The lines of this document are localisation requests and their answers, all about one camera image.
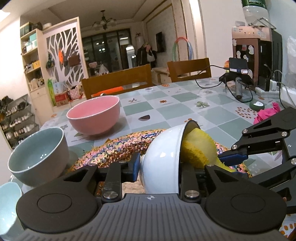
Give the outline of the yellow sponge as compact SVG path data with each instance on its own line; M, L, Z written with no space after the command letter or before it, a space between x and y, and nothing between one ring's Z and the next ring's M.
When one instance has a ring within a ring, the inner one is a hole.
M193 129L183 139L180 161L189 163L194 168L203 169L207 164L213 164L226 171L235 172L219 160L215 142L199 128Z

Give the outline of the white bowl black rim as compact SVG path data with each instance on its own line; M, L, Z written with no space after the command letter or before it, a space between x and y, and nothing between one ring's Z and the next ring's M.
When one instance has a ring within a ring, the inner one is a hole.
M150 143L140 162L140 181L146 194L179 192L179 159L181 144L188 133L199 128L190 120L161 132Z

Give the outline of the grey-green bowl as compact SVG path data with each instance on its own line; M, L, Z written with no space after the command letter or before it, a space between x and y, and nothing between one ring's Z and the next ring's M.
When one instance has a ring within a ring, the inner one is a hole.
M67 166L69 149L64 131L51 127L37 131L11 153L8 169L23 184L37 187L59 177Z

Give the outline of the light blue bowl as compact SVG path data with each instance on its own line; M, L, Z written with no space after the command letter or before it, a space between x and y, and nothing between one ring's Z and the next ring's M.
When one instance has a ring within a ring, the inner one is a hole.
M16 214L16 204L22 194L22 190L15 182L1 185L1 238L3 240L14 240L23 232Z

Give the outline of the colourful crocheted round mat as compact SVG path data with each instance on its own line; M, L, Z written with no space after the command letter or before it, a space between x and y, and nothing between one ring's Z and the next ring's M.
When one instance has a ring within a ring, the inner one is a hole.
M133 153L140 153L142 158L144 157L144 154L151 142L164 131L165 129L148 130L130 133L126 136L115 138L113 140L107 139L103 145L93 147L89 152L85 152L82 157L80 157L69 169L65 171L65 174L73 172L88 164L97 164L99 168L106 168L113 162L129 161ZM222 154L223 152L229 150L218 142L215 142L215 145L217 154ZM252 177L247 166L244 164L230 166L230 168L234 171L248 174L249 178ZM122 194L124 195L126 193L145 193L139 177L135 183L123 183Z

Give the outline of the white power strip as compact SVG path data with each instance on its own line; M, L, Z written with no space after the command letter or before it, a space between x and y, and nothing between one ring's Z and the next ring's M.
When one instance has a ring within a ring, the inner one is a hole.
M264 87L255 87L255 92L263 98L277 98L284 106L295 108L295 88L284 84L278 86L275 81L270 80L267 90Z

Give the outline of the white plastic bag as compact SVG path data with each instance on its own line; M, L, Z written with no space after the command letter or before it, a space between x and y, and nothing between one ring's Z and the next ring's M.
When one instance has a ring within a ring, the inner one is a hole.
M287 40L287 86L295 88L295 74L296 74L296 42L295 38L289 36Z

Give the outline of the pink water dispenser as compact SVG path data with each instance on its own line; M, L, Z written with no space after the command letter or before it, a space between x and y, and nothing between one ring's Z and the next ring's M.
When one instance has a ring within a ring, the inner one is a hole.
M275 70L282 70L282 36L268 27L232 28L233 57L245 59L253 86L267 90Z

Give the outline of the wooden chair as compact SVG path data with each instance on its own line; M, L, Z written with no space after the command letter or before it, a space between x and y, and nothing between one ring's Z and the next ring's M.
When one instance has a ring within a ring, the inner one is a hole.
M209 58L170 61L167 65L172 82L212 77Z
M126 93L141 88L152 87L152 69L149 64L131 69L93 76L81 80L86 99L93 95L116 88L113 94Z

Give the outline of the shoe rack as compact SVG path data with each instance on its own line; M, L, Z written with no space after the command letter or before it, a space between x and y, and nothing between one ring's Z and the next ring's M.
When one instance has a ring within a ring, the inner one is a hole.
M31 107L27 94L15 100L8 96L1 99L1 130L12 150L39 130Z

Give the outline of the colourful hula hoop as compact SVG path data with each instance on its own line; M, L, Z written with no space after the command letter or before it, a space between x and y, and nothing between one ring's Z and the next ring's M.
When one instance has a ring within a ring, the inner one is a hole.
M185 50L184 46L179 46L180 41L185 41L187 49ZM185 52L187 53L187 58L188 60L193 60L194 59L194 53L193 53L193 47L192 44L189 42L189 40L185 37L178 37L175 42L173 43L172 47L172 60L177 61L177 53L179 57L184 57Z

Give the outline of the person in background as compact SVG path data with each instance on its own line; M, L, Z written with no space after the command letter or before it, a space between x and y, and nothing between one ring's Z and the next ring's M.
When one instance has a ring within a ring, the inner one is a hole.
M136 54L136 66L149 64L151 68L157 65L157 52L154 51L149 43L143 44Z

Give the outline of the water bottle on dispenser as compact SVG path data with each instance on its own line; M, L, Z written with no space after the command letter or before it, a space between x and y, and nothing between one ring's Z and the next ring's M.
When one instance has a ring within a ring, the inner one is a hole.
M261 25L259 20L269 20L265 0L241 0L245 20L248 25Z

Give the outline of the white leaf-pattern room divider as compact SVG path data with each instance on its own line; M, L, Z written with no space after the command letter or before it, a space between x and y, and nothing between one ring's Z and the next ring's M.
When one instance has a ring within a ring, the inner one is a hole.
M77 86L88 78L78 17L60 22L45 30L47 54L54 65L47 70L49 77L68 86Z

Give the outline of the ceiling chandelier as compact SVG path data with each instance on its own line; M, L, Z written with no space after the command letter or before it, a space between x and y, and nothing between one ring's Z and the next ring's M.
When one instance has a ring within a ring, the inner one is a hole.
M100 11L102 13L102 17L100 21L95 21L92 25L93 28L103 28L103 30L106 30L109 26L115 26L116 25L116 19L114 18L106 18L105 16L105 10Z

